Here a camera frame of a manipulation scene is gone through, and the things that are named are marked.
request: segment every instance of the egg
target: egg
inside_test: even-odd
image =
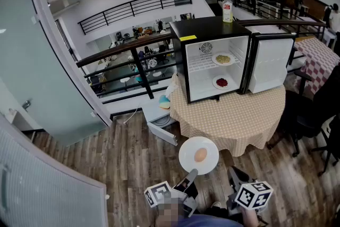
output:
[[[195,162],[200,163],[207,157],[207,149],[206,148],[200,148],[195,153],[194,159]]]

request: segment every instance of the wooden floor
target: wooden floor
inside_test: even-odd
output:
[[[178,153],[186,138],[180,136],[178,122],[167,128],[179,136],[174,147],[149,132],[141,112],[123,125],[125,119],[120,116],[109,130],[67,148],[46,133],[37,134],[34,144],[68,167],[107,185],[109,226],[149,226],[154,215],[143,191],[165,180],[173,186],[185,176]],[[317,177],[324,162],[319,153],[307,153],[317,146],[316,141],[299,141],[301,154],[296,158],[291,156],[294,148],[290,140],[272,150],[250,146],[240,157],[223,150],[217,167],[195,180],[199,211],[214,201],[225,205],[232,193],[227,168],[235,165],[274,188],[268,208],[261,214],[270,226],[330,226],[340,202],[340,164],[330,164],[328,171]]]

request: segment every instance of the fridge fan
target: fridge fan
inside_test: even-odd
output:
[[[212,50],[212,48],[213,48],[213,45],[211,43],[204,43],[199,49],[203,53],[207,54]]]

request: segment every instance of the mini fridge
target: mini fridge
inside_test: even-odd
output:
[[[261,35],[221,16],[170,23],[177,75],[188,103],[281,85],[295,36]]]

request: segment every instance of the hand sanitizer bottle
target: hand sanitizer bottle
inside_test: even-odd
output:
[[[233,2],[231,0],[223,1],[223,22],[233,22]]]

